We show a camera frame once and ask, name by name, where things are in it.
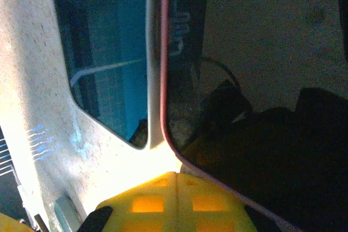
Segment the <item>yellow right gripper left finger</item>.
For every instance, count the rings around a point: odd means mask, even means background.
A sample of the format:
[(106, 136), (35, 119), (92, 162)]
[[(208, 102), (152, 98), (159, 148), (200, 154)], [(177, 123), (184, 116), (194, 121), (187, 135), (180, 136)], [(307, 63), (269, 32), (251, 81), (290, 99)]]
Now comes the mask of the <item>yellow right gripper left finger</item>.
[(177, 231), (177, 173), (164, 173), (102, 201), (81, 231)]

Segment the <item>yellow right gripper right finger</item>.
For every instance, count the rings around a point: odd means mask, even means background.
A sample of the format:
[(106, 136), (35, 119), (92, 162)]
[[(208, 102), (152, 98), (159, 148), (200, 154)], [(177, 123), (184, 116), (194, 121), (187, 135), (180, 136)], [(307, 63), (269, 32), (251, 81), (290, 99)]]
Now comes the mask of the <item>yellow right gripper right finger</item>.
[(203, 178), (177, 174), (177, 231), (273, 231), (237, 197)]

